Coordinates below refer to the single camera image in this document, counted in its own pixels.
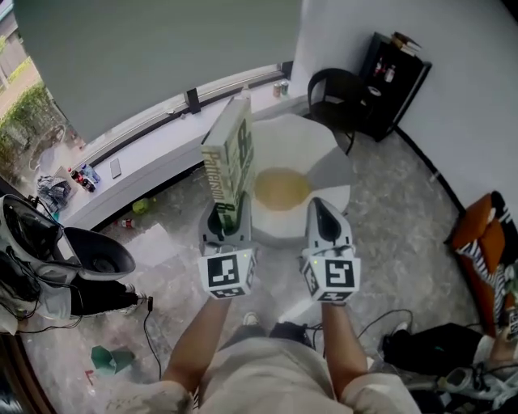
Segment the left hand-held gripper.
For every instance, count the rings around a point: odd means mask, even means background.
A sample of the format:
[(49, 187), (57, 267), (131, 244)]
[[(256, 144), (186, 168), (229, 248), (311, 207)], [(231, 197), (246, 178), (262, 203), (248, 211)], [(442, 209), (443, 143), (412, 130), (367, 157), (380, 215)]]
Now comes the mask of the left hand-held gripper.
[(257, 270), (257, 245), (252, 241), (252, 202), (243, 193), (238, 214), (238, 240), (223, 241), (223, 227), (215, 203), (210, 201), (199, 222), (202, 256), (198, 269), (202, 288), (223, 300), (250, 295)]

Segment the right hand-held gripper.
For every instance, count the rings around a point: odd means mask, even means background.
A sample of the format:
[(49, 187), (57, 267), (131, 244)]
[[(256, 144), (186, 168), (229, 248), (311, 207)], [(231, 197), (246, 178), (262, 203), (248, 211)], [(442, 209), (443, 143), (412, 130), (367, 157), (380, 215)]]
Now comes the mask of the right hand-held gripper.
[(355, 256), (350, 224), (328, 201), (308, 204), (307, 247), (300, 272), (314, 302), (345, 303), (359, 291), (361, 259)]

